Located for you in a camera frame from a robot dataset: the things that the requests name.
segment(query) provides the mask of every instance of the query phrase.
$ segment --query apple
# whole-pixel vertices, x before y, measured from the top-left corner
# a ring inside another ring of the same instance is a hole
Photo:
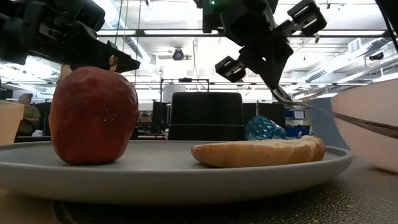
[[[69,164],[108,164],[123,155],[137,120],[137,92],[126,78],[81,67],[55,89],[51,141],[57,156]]]

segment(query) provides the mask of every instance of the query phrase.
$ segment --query table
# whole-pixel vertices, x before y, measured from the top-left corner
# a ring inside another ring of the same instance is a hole
[[[63,224],[394,224],[398,223],[398,175],[355,157],[335,180],[253,202],[196,207],[54,202],[53,209]],[[0,191],[0,217],[0,223],[7,224],[57,223],[50,201],[4,191]]]

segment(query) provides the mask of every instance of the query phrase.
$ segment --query bread slice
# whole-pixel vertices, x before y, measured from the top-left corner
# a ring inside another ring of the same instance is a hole
[[[193,146],[193,157],[220,168],[276,166],[321,161],[323,141],[315,136],[301,139],[222,142]]]

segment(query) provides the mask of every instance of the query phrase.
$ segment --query metal utensil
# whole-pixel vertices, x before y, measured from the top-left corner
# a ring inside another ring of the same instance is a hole
[[[382,134],[384,136],[388,136],[390,138],[398,139],[398,127],[397,126],[393,126],[390,124],[382,124],[382,123],[378,123],[378,122],[374,122],[374,121],[367,121],[367,120],[359,119],[359,118],[354,118],[352,116],[335,113],[335,112],[332,112],[329,110],[325,110],[323,108],[319,108],[317,106],[312,106],[312,105],[309,105],[308,103],[293,101],[290,98],[290,96],[288,94],[286,94],[286,92],[280,86],[278,88],[272,90],[272,93],[279,102],[281,102],[285,105],[306,106],[313,110],[317,110],[322,113],[332,115],[335,118],[346,121],[346,122],[356,125],[358,127],[367,129],[369,131],[373,131],[375,133]]]

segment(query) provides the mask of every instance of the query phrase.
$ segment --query plate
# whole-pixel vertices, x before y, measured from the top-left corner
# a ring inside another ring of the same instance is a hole
[[[73,167],[51,142],[0,146],[0,189],[71,202],[193,205],[240,202],[324,183],[351,163],[349,151],[326,147],[323,161],[217,169],[196,161],[190,148],[208,142],[131,141],[122,158]]]

